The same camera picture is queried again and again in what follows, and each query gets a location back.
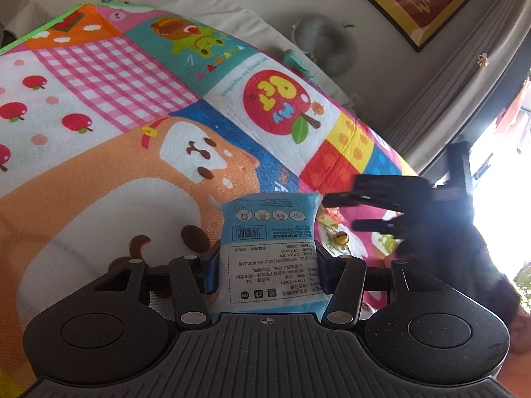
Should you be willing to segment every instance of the plastic package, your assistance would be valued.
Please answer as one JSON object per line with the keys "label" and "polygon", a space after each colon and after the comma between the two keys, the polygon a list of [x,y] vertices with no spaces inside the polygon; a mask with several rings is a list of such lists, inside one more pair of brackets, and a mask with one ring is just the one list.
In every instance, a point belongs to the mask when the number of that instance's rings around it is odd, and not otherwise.
{"label": "plastic package", "polygon": [[313,235],[318,193],[257,193],[223,206],[219,294],[213,312],[314,312],[319,284]]}

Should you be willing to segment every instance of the large red apple print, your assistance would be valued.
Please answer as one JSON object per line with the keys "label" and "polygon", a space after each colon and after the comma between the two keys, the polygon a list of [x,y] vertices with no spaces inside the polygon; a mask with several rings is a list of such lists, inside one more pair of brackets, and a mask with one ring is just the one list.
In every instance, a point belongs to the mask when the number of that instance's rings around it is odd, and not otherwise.
{"label": "large red apple print", "polygon": [[0,145],[0,170],[2,172],[7,172],[7,167],[4,165],[11,158],[11,151],[5,145]]}
{"label": "large red apple print", "polygon": [[31,88],[32,90],[44,90],[44,86],[48,81],[42,76],[28,76],[23,79],[22,83],[25,87]]}
{"label": "large red apple print", "polygon": [[321,123],[305,112],[310,108],[306,90],[290,76],[277,70],[262,70],[248,80],[243,104],[249,117],[274,135],[293,136],[299,144],[308,136],[309,126]]}
{"label": "large red apple print", "polygon": [[89,128],[92,125],[92,120],[83,113],[71,113],[63,118],[62,123],[67,129],[77,131],[79,134],[94,131]]}
{"label": "large red apple print", "polygon": [[10,102],[0,106],[0,116],[10,122],[18,120],[24,121],[22,116],[28,111],[28,108],[23,103]]}

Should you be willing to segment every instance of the beige bed sheet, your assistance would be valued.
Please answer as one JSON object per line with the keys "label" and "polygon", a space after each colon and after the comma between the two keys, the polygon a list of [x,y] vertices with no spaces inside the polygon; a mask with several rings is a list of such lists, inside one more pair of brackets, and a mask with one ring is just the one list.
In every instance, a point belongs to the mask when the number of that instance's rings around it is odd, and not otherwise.
{"label": "beige bed sheet", "polygon": [[[100,0],[0,0],[0,23],[22,37],[71,7]],[[261,51],[278,57],[295,46],[258,15],[232,0],[126,0],[196,19],[231,34]],[[340,105],[352,108],[352,100],[319,67],[299,52],[321,89]]]}

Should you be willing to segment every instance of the barcode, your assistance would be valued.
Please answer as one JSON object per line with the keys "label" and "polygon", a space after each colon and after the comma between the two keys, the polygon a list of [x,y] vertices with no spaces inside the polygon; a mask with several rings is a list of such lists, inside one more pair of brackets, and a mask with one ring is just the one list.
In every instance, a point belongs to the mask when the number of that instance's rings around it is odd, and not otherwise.
{"label": "barcode", "polygon": [[265,226],[240,226],[233,228],[233,240],[238,239],[264,239],[266,238]]}

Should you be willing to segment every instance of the checkered pattern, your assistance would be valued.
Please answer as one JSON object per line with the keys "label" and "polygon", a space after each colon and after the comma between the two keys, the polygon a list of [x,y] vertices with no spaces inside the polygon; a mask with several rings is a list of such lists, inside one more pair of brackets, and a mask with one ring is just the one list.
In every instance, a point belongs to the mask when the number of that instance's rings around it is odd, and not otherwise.
{"label": "checkered pattern", "polygon": [[83,103],[124,132],[198,101],[123,37],[34,52]]}

